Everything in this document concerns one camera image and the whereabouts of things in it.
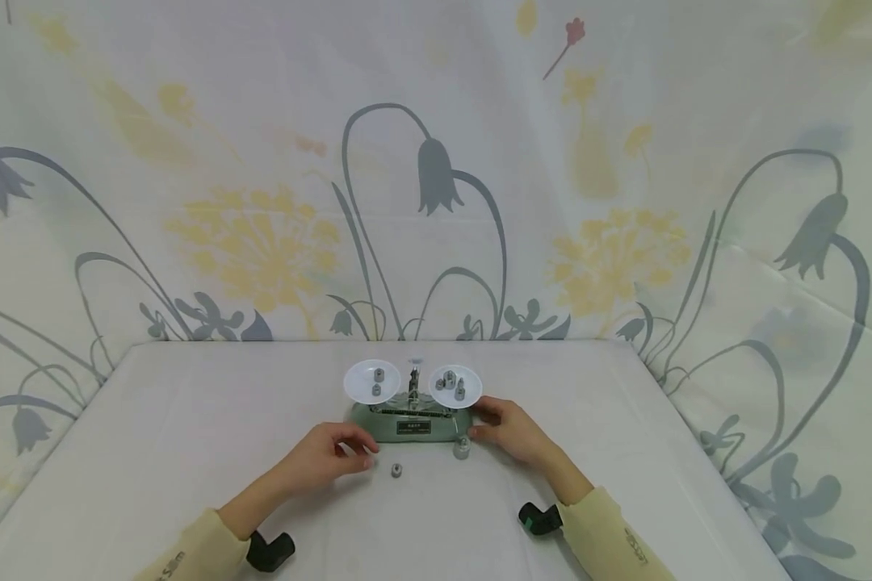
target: finger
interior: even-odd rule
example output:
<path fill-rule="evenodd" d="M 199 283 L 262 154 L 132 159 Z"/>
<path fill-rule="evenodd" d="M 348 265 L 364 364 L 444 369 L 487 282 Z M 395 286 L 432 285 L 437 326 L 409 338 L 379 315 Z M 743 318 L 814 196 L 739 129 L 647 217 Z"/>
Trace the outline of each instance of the finger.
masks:
<path fill-rule="evenodd" d="M 492 414 L 491 412 L 475 410 L 475 416 L 478 416 L 479 420 L 485 422 L 486 424 L 491 424 L 492 426 L 499 426 L 500 424 L 500 417 L 496 414 Z"/>
<path fill-rule="evenodd" d="M 357 424 L 325 424 L 325 428 L 327 429 L 327 433 L 335 441 L 356 440 L 359 444 L 367 447 L 375 454 L 379 451 L 379 446 L 377 446 L 375 438 L 372 438 L 370 433 L 365 432 L 365 430 L 360 428 Z"/>
<path fill-rule="evenodd" d="M 468 436 L 474 441 L 488 441 L 497 444 L 500 436 L 499 428 L 495 426 L 472 426 L 468 429 Z"/>
<path fill-rule="evenodd" d="M 505 412 L 510 410 L 511 405 L 514 405 L 514 402 L 510 402 L 508 399 L 499 399 L 493 398 L 490 395 L 483 395 L 474 405 L 472 405 L 472 408 L 478 412 L 493 414 L 503 420 Z"/>
<path fill-rule="evenodd" d="M 361 441 L 358 441 L 356 438 L 350 438 L 348 440 L 343 440 L 341 444 L 349 446 L 352 452 L 355 452 L 357 455 L 368 455 L 368 451 L 365 450 L 365 447 L 362 445 Z"/>
<path fill-rule="evenodd" d="M 374 465 L 375 460 L 373 460 L 370 455 L 350 455 L 348 458 L 338 459 L 336 467 L 339 476 L 343 476 L 344 474 L 358 474 L 358 472 L 364 472 Z"/>

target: white tablecloth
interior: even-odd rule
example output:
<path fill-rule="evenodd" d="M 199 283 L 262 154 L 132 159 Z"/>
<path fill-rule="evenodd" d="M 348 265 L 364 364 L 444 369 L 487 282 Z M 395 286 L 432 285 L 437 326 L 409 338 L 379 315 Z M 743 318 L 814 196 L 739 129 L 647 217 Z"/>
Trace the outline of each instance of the white tablecloth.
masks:
<path fill-rule="evenodd" d="M 461 363 L 516 399 L 680 581 L 787 579 L 627 345 L 340 341 L 132 349 L 0 525 L 0 581 L 130 579 L 315 423 L 342 420 L 342 375 L 368 358 L 405 379 L 412 358 L 423 378 Z M 278 579 L 587 579 L 559 534 L 523 531 L 530 501 L 554 497 L 496 451 L 460 461 L 448 444 L 383 445 L 371 473 L 291 501 L 261 531 L 295 539 Z"/>

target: scale base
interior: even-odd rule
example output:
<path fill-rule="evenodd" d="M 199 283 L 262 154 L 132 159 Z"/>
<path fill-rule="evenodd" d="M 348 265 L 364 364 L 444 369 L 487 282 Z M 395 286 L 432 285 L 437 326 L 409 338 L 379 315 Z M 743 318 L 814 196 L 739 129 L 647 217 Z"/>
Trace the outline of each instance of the scale base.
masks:
<path fill-rule="evenodd" d="M 443 408 L 422 395 L 411 409 L 406 392 L 379 405 L 352 405 L 349 420 L 381 444 L 406 441 L 456 441 L 472 427 L 472 412 Z"/>

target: balance scale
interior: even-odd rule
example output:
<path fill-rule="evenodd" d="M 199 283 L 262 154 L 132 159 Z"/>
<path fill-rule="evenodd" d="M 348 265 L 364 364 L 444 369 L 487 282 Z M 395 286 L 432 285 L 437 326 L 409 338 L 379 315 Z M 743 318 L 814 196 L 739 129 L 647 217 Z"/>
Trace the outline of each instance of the balance scale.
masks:
<path fill-rule="evenodd" d="M 467 446 L 472 427 L 468 408 L 483 392 L 478 374 L 465 366 L 442 366 L 430 375 L 429 393 L 421 393 L 419 383 L 417 366 L 410 371 L 407 391 L 399 392 L 400 371 L 392 363 L 356 363 L 343 379 L 346 395 L 355 401 L 349 420 L 383 444 L 452 441 Z"/>

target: sleeve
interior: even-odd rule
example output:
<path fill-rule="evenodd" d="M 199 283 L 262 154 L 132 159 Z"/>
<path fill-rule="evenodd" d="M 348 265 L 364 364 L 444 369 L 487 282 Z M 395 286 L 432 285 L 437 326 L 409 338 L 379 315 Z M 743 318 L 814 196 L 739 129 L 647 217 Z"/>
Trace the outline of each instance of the sleeve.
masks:
<path fill-rule="evenodd" d="M 248 550 L 248 541 L 236 538 L 216 510 L 209 508 L 134 581 L 227 581 Z"/>
<path fill-rule="evenodd" d="M 674 581 L 606 490 L 595 488 L 581 502 L 559 505 L 565 541 L 595 581 Z"/>

